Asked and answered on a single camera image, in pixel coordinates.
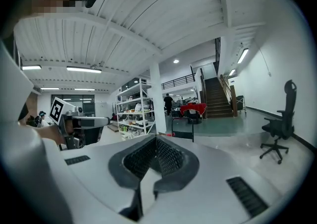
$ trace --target black baseboard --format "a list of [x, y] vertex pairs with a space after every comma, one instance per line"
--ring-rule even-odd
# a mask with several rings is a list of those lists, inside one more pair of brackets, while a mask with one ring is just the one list
[[[249, 106], [246, 106], [246, 107], [248, 109], [259, 111], [261, 113], [270, 115], [272, 117], [282, 119], [281, 115], [273, 114], [273, 113], [270, 113], [270, 112], [267, 112], [267, 111], [263, 111], [263, 110], [260, 110], [260, 109], [257, 109], [257, 108], [249, 107]], [[307, 142], [305, 139], [301, 138], [300, 136], [296, 135], [295, 133], [293, 133], [292, 137], [294, 139], [296, 139], [298, 142], [300, 142], [301, 144], [303, 144], [305, 147], [307, 147], [309, 150], [311, 150], [314, 154], [317, 152], [317, 148], [314, 147], [311, 143]]]

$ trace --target brown wall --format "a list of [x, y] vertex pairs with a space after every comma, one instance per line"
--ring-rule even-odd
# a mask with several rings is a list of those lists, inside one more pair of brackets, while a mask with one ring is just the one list
[[28, 107], [29, 113], [25, 119], [28, 119], [31, 115], [36, 117], [38, 115], [38, 95], [31, 93], [26, 100], [26, 106]]

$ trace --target red tablecloth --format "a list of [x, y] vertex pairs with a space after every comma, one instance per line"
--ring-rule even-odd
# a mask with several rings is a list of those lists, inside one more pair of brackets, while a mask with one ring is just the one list
[[180, 107], [180, 113], [183, 115], [184, 114], [184, 111], [187, 111], [187, 110], [196, 110], [198, 111], [198, 113], [200, 115], [202, 115], [205, 110], [206, 110], [206, 103], [198, 103], [198, 104], [192, 104], [192, 105], [184, 105], [184, 106], [181, 106]]

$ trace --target fluorescent light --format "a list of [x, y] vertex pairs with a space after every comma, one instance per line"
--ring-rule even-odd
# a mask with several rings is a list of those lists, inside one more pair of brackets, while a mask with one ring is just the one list
[[22, 67], [23, 71], [26, 71], [26, 70], [41, 70], [41, 69], [42, 69], [42, 67], [40, 65], [26, 65], [26, 66]]
[[243, 52], [242, 52], [242, 55], [238, 61], [238, 63], [241, 63], [242, 60], [244, 59], [244, 57], [246, 56], [246, 54], [248, 53], [249, 49], [244, 49]]
[[75, 88], [74, 90], [94, 91], [94, 89], [90, 89], [90, 88]]
[[88, 69], [88, 68], [72, 67], [72, 66], [68, 66], [67, 70], [68, 71], [82, 71], [82, 72], [101, 73], [101, 70], [97, 70], [97, 69]]
[[229, 76], [231, 76], [232, 74], [234, 74], [234, 72], [236, 71], [236, 69], [232, 69], [231, 73], [229, 74]]
[[42, 90], [59, 90], [58, 87], [41, 87]]

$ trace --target office chair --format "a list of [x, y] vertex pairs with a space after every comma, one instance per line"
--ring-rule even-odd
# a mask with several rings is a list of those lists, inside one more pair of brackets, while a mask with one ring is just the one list
[[294, 115], [294, 107], [296, 101], [296, 90], [297, 87], [292, 80], [289, 80], [285, 83], [284, 91], [286, 93], [286, 107], [284, 111], [277, 111], [282, 114], [282, 120], [273, 120], [269, 118], [264, 118], [268, 120], [269, 123], [267, 125], [262, 126], [264, 131], [267, 131], [271, 134], [272, 137], [275, 135], [278, 136], [275, 139], [274, 144], [261, 144], [261, 148], [263, 146], [270, 147], [266, 152], [260, 155], [260, 159], [263, 158], [264, 155], [271, 152], [272, 150], [276, 151], [280, 160], [278, 160], [278, 164], [282, 163], [282, 156], [279, 149], [285, 149], [288, 153], [288, 147], [283, 147], [277, 144], [277, 141], [282, 138], [284, 140], [288, 139], [294, 132], [294, 126], [292, 126], [292, 118]]

